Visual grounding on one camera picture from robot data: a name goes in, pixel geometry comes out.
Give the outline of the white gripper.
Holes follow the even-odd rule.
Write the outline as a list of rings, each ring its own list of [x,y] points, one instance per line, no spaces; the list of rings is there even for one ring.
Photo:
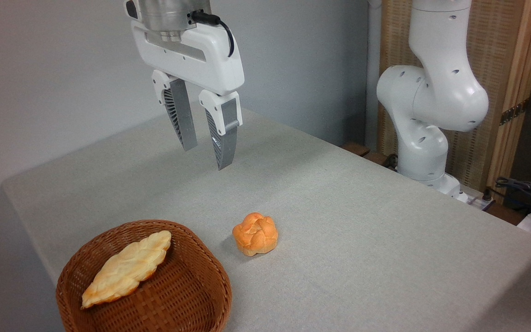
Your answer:
[[[234,92],[245,82],[236,42],[229,57],[228,34],[221,27],[197,24],[181,32],[179,42],[173,42],[164,41],[140,21],[130,23],[142,60],[155,69],[154,91],[183,149],[189,151],[197,145],[186,81],[204,89],[199,100],[205,108],[218,170],[229,166],[235,156],[237,130],[243,124],[239,94]]]

